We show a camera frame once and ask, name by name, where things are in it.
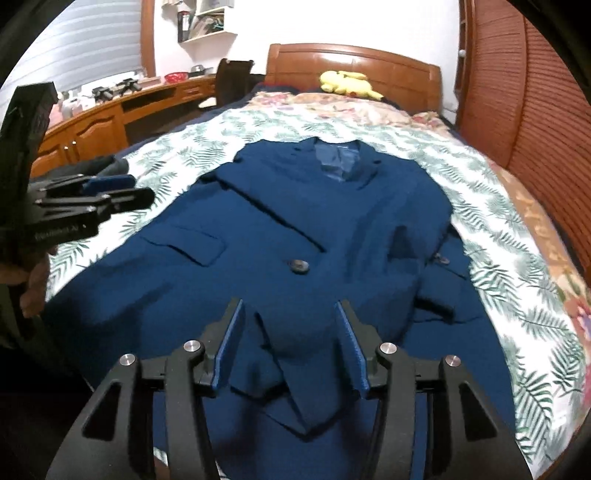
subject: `chair backrest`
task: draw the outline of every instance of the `chair backrest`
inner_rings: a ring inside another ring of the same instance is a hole
[[[236,102],[249,92],[253,60],[222,59],[216,73],[216,106]]]

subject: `wooden desk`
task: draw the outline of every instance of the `wooden desk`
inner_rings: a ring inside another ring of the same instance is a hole
[[[207,75],[182,83],[149,87],[88,109],[47,131],[39,156],[31,167],[31,177],[62,165],[117,153],[129,147],[126,126],[214,94],[215,75]]]

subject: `human hand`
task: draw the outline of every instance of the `human hand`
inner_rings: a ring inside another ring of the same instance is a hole
[[[55,255],[56,251],[57,248],[52,248],[48,253]],[[48,278],[49,256],[47,254],[43,255],[30,272],[16,265],[0,264],[0,284],[15,286],[26,283],[27,285],[25,293],[20,298],[22,315],[25,318],[31,318],[43,311]]]

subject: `wooden chair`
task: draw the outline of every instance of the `wooden chair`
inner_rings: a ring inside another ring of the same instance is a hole
[[[253,60],[222,59],[216,72],[216,96],[201,102],[199,108],[218,108],[244,97],[250,90],[249,75],[254,64]]]

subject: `blazer pocket flap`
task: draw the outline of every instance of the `blazer pocket flap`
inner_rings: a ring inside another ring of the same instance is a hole
[[[213,264],[226,249],[224,242],[217,237],[177,225],[142,230],[140,235],[153,245],[176,250],[202,267]]]

